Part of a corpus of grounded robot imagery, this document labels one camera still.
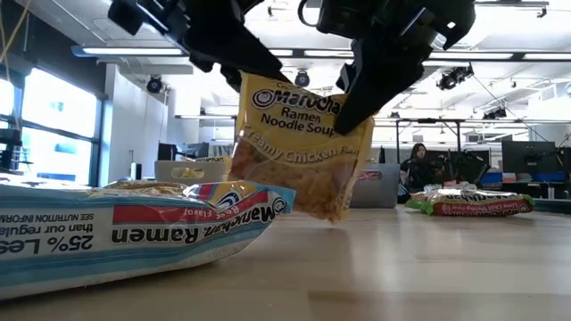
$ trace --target blue ramen package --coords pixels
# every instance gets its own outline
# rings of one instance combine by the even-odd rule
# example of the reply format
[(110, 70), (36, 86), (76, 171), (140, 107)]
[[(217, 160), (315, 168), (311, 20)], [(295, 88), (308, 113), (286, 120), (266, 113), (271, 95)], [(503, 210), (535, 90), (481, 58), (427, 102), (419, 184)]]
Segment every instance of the blue ramen package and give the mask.
[(12, 176), (0, 177), (0, 194), (0, 300), (224, 259), (295, 197), (244, 181), (72, 190)]

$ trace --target woman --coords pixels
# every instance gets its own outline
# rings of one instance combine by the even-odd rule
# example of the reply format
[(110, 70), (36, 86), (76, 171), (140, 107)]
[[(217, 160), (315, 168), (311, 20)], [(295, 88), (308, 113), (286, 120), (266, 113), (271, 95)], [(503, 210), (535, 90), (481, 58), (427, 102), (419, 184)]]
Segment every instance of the woman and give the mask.
[(426, 147), (417, 143), (412, 147), (410, 158), (401, 164), (401, 177), (408, 189), (415, 193), (424, 190), (434, 181), (433, 166), (426, 159)]

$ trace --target window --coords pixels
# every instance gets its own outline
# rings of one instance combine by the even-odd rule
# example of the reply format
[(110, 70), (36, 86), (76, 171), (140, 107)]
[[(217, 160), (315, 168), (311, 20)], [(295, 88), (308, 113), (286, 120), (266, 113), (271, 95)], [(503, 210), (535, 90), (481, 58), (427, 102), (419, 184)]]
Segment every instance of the window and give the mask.
[(7, 80), (0, 79), (0, 114), (11, 115), (14, 107), (14, 86)]
[(95, 185), (98, 104), (95, 95), (33, 69), (26, 77), (21, 105), (23, 150), (18, 170)]
[(45, 71), (26, 77), (22, 118), (85, 137), (95, 134), (97, 98)]

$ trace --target wooden table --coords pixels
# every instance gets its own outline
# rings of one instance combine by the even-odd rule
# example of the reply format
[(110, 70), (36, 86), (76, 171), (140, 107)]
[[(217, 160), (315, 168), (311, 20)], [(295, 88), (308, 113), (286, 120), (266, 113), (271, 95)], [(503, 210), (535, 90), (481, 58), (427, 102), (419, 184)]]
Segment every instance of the wooden table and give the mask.
[(0, 320), (570, 320), (571, 220), (281, 218), (203, 267), (0, 304)]

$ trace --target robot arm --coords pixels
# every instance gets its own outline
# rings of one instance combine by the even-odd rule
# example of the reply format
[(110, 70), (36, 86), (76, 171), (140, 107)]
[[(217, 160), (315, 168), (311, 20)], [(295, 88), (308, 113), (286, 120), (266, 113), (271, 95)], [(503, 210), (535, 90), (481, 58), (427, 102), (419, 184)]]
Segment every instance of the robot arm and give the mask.
[[(245, 14), (262, 2), (113, 0), (108, 15), (131, 35), (150, 24), (204, 72), (220, 64), (228, 84), (239, 91), (240, 70), (288, 81), (280, 60), (244, 26)], [(349, 133), (417, 82), (436, 36), (446, 37), (447, 50), (475, 20), (474, 0), (321, 0), (316, 29), (353, 39), (354, 61), (343, 66), (336, 83), (348, 97), (335, 130)]]

